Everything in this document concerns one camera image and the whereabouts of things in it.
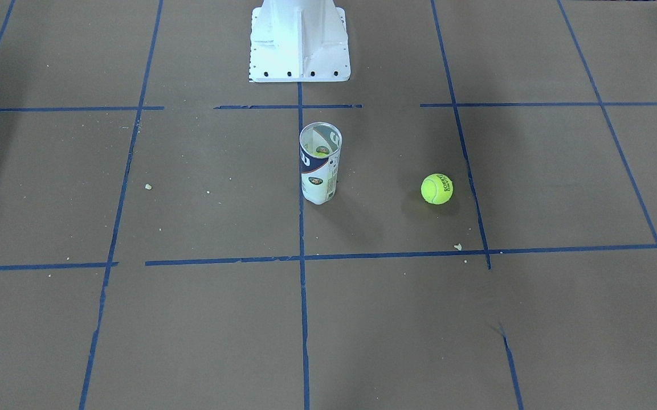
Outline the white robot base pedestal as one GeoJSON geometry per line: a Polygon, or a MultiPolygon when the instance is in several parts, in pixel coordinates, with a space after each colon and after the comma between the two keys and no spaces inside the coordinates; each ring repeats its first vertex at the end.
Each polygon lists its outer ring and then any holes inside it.
{"type": "Polygon", "coordinates": [[[351,74],[346,13],[334,1],[264,1],[252,10],[249,81],[326,83],[351,74]]]}

